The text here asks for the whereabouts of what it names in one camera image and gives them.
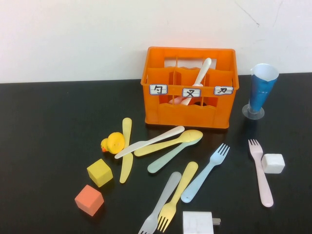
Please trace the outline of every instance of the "orange plastic crate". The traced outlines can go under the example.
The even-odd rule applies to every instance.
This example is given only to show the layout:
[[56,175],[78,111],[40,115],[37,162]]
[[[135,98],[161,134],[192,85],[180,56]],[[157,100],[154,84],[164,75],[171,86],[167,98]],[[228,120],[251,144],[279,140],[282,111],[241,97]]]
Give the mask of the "orange plastic crate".
[[[216,59],[216,67],[208,70],[203,87],[192,86],[200,68],[178,67],[178,61],[206,58]],[[175,66],[165,67],[166,59],[175,59]],[[148,124],[228,128],[239,88],[235,50],[150,47],[141,85]],[[188,106],[169,104],[183,89],[185,96],[195,90],[192,95],[199,97],[193,97]]]

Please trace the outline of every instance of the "cup stand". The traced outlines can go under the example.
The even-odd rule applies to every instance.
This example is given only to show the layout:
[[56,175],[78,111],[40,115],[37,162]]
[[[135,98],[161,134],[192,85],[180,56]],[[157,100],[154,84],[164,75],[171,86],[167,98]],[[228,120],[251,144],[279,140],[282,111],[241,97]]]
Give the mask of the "cup stand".
[[261,119],[264,117],[263,108],[261,108],[260,111],[254,111],[249,103],[243,107],[242,112],[243,115],[249,119]]

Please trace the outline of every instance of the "yellow plastic fork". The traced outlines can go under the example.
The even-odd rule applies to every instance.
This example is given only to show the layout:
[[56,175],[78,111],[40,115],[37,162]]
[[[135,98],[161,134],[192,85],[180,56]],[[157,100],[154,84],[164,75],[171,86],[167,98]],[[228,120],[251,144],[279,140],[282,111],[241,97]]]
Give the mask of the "yellow plastic fork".
[[171,201],[163,206],[161,209],[159,216],[158,216],[158,230],[164,232],[169,223],[171,222],[172,218],[175,216],[176,213],[176,204],[179,201],[181,194],[188,186],[190,181],[192,180],[193,176],[195,175],[198,169],[198,164],[195,162],[189,162],[187,164],[182,179],[179,182],[179,185],[175,191],[174,196],[172,197]]

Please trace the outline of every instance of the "blue cup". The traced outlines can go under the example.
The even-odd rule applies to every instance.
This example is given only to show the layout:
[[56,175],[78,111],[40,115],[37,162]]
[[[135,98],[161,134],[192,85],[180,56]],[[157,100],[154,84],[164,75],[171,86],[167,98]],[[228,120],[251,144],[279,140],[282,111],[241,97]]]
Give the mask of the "blue cup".
[[252,69],[252,89],[249,104],[243,107],[247,118],[260,119],[264,116],[262,105],[277,81],[278,71],[271,65],[258,64]]

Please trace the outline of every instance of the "yellow cube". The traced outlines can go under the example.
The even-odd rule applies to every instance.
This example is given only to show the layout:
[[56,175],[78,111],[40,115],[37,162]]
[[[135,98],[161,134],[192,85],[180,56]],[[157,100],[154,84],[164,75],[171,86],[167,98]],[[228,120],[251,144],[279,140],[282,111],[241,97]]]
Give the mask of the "yellow cube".
[[93,180],[98,187],[103,186],[113,178],[112,170],[103,159],[99,159],[93,163],[87,168],[87,171],[91,180]]

